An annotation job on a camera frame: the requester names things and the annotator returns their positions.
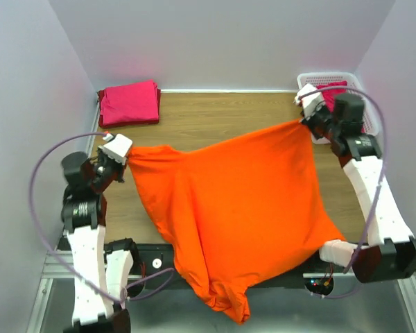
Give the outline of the orange t shirt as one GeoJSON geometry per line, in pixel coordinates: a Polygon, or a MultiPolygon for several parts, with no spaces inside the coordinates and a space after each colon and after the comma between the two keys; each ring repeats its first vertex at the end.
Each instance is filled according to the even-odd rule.
{"type": "Polygon", "coordinates": [[[246,291],[343,234],[325,211],[309,130],[298,120],[191,152],[134,147],[128,164],[177,272],[242,324],[246,291]]]}

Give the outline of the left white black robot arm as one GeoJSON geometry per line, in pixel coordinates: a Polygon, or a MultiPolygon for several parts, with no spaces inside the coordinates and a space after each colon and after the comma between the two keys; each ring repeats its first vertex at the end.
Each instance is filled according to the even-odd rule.
{"type": "Polygon", "coordinates": [[[81,151],[61,161],[67,181],[61,219],[77,272],[68,332],[131,330],[122,292],[129,273],[140,267],[141,258],[132,239],[104,243],[107,201],[103,192],[112,181],[123,182],[126,154],[100,147],[96,161],[81,151]]]}

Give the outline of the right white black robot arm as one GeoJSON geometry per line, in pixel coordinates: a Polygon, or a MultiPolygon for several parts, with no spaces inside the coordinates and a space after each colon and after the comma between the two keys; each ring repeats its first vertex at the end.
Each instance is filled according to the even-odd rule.
{"type": "Polygon", "coordinates": [[[305,254],[306,265],[320,271],[329,263],[352,271],[362,283],[406,279],[416,271],[416,238],[406,225],[385,178],[386,154],[363,130],[365,103],[357,94],[335,97],[333,110],[319,91],[298,93],[302,124],[316,139],[327,139],[354,188],[365,219],[361,240],[327,241],[305,254]]]}

